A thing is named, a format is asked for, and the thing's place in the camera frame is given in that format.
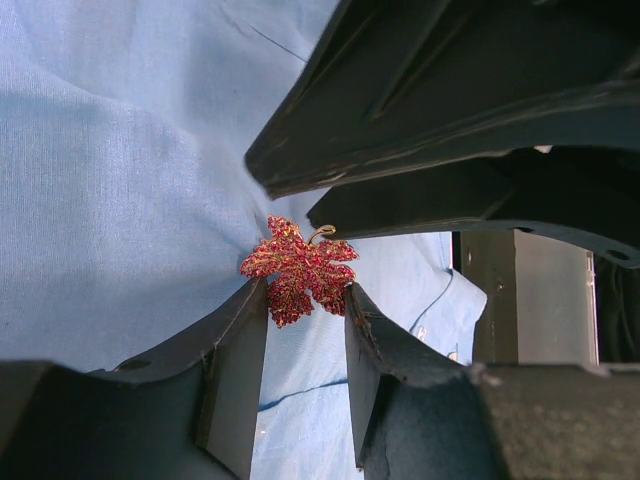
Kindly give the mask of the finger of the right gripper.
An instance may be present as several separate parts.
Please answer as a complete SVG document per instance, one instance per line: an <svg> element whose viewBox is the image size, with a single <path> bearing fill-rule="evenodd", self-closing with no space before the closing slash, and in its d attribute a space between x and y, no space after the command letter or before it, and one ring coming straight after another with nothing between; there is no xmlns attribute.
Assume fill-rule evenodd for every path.
<svg viewBox="0 0 640 480"><path fill-rule="evenodd" d="M274 198L533 146L639 146L635 1L343 1L246 153Z"/></svg>
<svg viewBox="0 0 640 480"><path fill-rule="evenodd" d="M582 162L478 160L331 188L307 213L341 239L520 230L639 265L639 179Z"/></svg>

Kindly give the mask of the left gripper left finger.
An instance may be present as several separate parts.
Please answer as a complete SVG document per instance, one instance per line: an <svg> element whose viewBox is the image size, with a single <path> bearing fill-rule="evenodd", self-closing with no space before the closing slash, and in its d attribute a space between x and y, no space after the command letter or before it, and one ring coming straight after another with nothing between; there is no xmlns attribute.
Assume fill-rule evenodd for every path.
<svg viewBox="0 0 640 480"><path fill-rule="evenodd" d="M5 479L246 479L268 327L266 283L112 371L1 365Z"/></svg>

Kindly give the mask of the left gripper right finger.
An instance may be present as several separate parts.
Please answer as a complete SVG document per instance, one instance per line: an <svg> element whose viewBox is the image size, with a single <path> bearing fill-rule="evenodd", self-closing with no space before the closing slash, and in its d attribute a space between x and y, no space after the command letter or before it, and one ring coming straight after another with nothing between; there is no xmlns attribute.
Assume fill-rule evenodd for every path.
<svg viewBox="0 0 640 480"><path fill-rule="evenodd" d="M368 479L635 479L634 364L462 366L345 293L355 462Z"/></svg>

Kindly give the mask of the red maple leaf brooch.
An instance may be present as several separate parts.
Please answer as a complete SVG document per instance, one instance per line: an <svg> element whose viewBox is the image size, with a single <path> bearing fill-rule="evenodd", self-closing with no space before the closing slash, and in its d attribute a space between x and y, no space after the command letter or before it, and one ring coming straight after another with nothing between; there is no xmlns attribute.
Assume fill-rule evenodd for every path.
<svg viewBox="0 0 640 480"><path fill-rule="evenodd" d="M270 215L271 237L258 244L243 261L240 273L248 278L271 278L267 288L268 310L277 327L309 316L316 304L332 315L345 314L345 291L355 279L347 265L359 258L344 240L330 240L336 233L323 225L310 238L294 222Z"/></svg>

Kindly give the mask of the blue button-up shirt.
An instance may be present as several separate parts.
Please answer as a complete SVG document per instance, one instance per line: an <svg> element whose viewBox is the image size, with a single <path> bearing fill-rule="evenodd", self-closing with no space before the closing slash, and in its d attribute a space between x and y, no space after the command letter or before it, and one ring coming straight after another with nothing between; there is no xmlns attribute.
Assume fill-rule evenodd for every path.
<svg viewBox="0 0 640 480"><path fill-rule="evenodd" d="M111 369L221 305L270 201L243 155L338 1L1 1L1 358ZM449 233L356 240L356 280L463 364L486 295ZM250 479L363 479L344 320L269 322Z"/></svg>

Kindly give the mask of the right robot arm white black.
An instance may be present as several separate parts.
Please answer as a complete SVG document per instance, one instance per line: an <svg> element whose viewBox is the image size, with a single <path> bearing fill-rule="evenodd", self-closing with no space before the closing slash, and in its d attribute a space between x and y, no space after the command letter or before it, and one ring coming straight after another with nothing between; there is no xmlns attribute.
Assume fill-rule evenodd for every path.
<svg viewBox="0 0 640 480"><path fill-rule="evenodd" d="M475 359L594 362L594 260L639 264L639 5L342 1L245 161L341 238L451 231Z"/></svg>

